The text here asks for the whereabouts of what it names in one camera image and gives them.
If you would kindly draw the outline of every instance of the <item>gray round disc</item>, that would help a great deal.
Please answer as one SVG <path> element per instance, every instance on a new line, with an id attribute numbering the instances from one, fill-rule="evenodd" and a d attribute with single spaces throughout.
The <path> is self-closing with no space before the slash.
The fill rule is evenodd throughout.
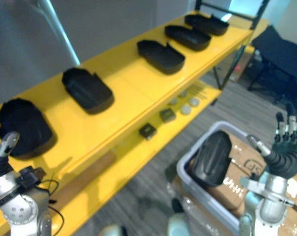
<path id="1" fill-rule="evenodd" d="M 183 105 L 181 108 L 180 108 L 180 111 L 183 115 L 188 115 L 191 113 L 191 107 L 189 105 Z"/>
<path id="2" fill-rule="evenodd" d="M 179 97 L 185 97 L 187 95 L 187 91 L 184 90 L 182 93 L 179 94 Z"/>
<path id="3" fill-rule="evenodd" d="M 177 98 L 173 98 L 169 103 L 168 105 L 176 105 L 177 104 Z"/>
<path id="4" fill-rule="evenodd" d="M 193 97 L 189 100 L 189 104 L 192 107 L 197 107 L 199 105 L 199 99 L 197 99 L 196 97 Z"/>

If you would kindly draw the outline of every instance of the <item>wire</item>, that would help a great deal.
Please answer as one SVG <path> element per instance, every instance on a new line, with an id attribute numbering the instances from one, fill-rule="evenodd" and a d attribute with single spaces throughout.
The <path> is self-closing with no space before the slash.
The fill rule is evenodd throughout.
<path id="1" fill-rule="evenodd" d="M 49 187 L 48 187 L 48 191 L 49 191 L 49 195 L 51 196 L 59 187 L 59 182 L 54 180 L 54 179 L 47 179 L 47 180 L 44 180 L 42 181 L 41 183 L 45 183 L 45 182 L 49 182 Z M 50 192 L 50 184 L 51 182 L 55 183 L 55 188 L 53 189 L 52 192 Z"/>
<path id="2" fill-rule="evenodd" d="M 48 206 L 51 210 L 54 210 L 59 216 L 61 216 L 62 218 L 62 223 L 61 223 L 61 226 L 60 228 L 57 230 L 57 232 L 53 235 L 53 236 L 56 236 L 62 229 L 63 225 L 64 225 L 64 217 L 63 215 L 60 213 L 60 211 L 58 211 L 57 209 L 53 208 L 52 206 Z"/>
<path id="3" fill-rule="evenodd" d="M 49 182 L 49 184 L 48 184 L 48 189 L 50 190 L 50 185 L 51 185 L 51 181 Z"/>

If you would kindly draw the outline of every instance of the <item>yellow shelf board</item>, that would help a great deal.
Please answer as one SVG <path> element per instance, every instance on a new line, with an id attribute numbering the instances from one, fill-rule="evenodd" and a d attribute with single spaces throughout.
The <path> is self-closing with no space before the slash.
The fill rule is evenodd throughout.
<path id="1" fill-rule="evenodd" d="M 161 109 L 171 108 L 176 114 L 175 120 L 163 123 L 159 113 L 148 119 L 147 122 L 157 129 L 156 135 L 151 140 L 147 141 L 140 136 L 138 130 L 135 130 L 116 145 L 111 150 L 117 157 L 115 163 L 61 209 L 60 212 L 65 216 L 65 224 L 60 235 L 71 235 L 79 229 L 220 93 L 219 90 L 203 82 L 197 82 L 188 88 L 186 97 L 178 97 L 178 103 L 175 106 L 166 106 Z M 200 105 L 192 107 L 189 115 L 181 114 L 180 108 L 188 104 L 192 97 L 197 97 Z M 60 223 L 60 217 L 56 215 L 53 218 L 53 228 L 57 230 Z"/>
<path id="2" fill-rule="evenodd" d="M 165 25 L 170 24 L 182 25 L 183 17 Z M 65 91 L 62 73 L 16 96 L 32 101 L 43 112 L 58 140 L 53 148 L 36 158 L 10 158 L 11 166 L 15 170 L 29 165 L 42 167 L 47 178 L 58 180 L 62 188 L 246 42 L 252 33 L 230 26 L 223 36 L 213 36 L 207 49 L 195 52 L 167 38 L 163 32 L 165 25 L 82 64 L 83 68 L 96 72 L 114 93 L 114 104 L 102 113 L 88 115 Z M 136 43 L 142 39 L 157 40 L 164 45 L 169 42 L 185 55 L 183 68 L 173 75 L 164 75 L 153 68 L 138 55 Z M 0 229 L 4 227 L 0 212 Z"/>

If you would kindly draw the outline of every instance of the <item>black object in bin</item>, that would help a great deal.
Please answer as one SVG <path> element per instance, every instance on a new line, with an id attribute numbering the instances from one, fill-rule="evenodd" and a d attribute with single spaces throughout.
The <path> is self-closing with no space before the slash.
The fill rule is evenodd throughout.
<path id="1" fill-rule="evenodd" d="M 62 82 L 66 91 L 89 114 L 102 112 L 114 102 L 112 91 L 97 74 L 91 75 L 85 69 L 66 70 Z"/>
<path id="2" fill-rule="evenodd" d="M 20 134 L 11 152 L 11 156 L 19 159 L 41 155 L 56 143 L 56 135 L 38 108 L 20 98 L 4 103 L 0 109 L 0 138 L 11 131 Z"/>
<path id="3" fill-rule="evenodd" d="M 195 51 L 201 51 L 209 45 L 211 37 L 196 29 L 188 29 L 183 26 L 167 26 L 164 32 L 184 46 Z"/>
<path id="4" fill-rule="evenodd" d="M 209 136 L 196 154 L 191 170 L 193 179 L 206 186 L 222 184 L 231 162 L 231 148 L 231 141 L 225 132 L 217 131 Z"/>
<path id="5" fill-rule="evenodd" d="M 184 21 L 197 30 L 218 36 L 223 35 L 229 26 L 227 22 L 223 22 L 213 15 L 210 18 L 202 15 L 187 15 L 184 17 Z"/>
<path id="6" fill-rule="evenodd" d="M 154 40 L 142 40 L 137 48 L 142 57 L 165 74 L 173 74 L 183 67 L 185 57 L 168 43 L 164 47 Z"/>

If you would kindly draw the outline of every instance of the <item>cardboard box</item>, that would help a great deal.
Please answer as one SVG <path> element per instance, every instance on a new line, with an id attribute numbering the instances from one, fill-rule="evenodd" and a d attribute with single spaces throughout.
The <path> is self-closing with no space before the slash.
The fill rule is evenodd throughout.
<path id="1" fill-rule="evenodd" d="M 266 162 L 261 157 L 260 153 L 242 142 L 235 136 L 226 132 L 232 143 L 230 157 L 233 159 L 232 163 L 238 166 L 244 173 L 251 176 L 252 173 L 261 175 L 266 167 Z"/>
<path id="2" fill-rule="evenodd" d="M 242 176 L 252 173 L 260 175 L 266 163 L 259 152 L 228 134 L 232 143 L 230 157 L 233 158 L 223 184 L 218 187 L 208 187 L 207 191 L 215 197 L 226 209 L 240 218 L 245 211 L 244 198 L 247 190 L 240 185 Z M 297 175 L 288 180 L 287 197 L 297 205 Z M 279 236 L 297 236 L 297 212 L 288 207 L 285 222 L 280 226 Z"/>
<path id="3" fill-rule="evenodd" d="M 240 185 L 240 178 L 248 177 L 233 163 L 230 164 L 223 183 L 218 187 L 208 187 L 206 190 L 215 197 L 226 209 L 237 210 L 247 192 Z"/>

